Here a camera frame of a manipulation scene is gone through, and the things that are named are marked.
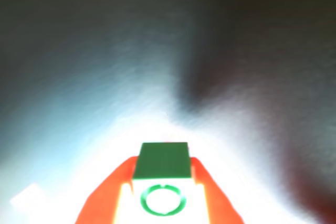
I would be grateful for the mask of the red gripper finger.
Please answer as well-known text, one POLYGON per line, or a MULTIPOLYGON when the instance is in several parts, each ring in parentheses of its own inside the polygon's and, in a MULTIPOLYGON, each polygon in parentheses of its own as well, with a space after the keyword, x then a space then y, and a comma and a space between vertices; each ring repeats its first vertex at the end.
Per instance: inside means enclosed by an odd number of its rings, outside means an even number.
POLYGON ((116 220, 122 186, 132 186, 132 176, 137 163, 132 156, 119 165, 87 198, 76 223, 112 224, 116 220))
POLYGON ((243 224, 242 217, 201 161, 196 157, 191 157, 191 164, 196 183, 204 186, 209 222, 212 224, 243 224))

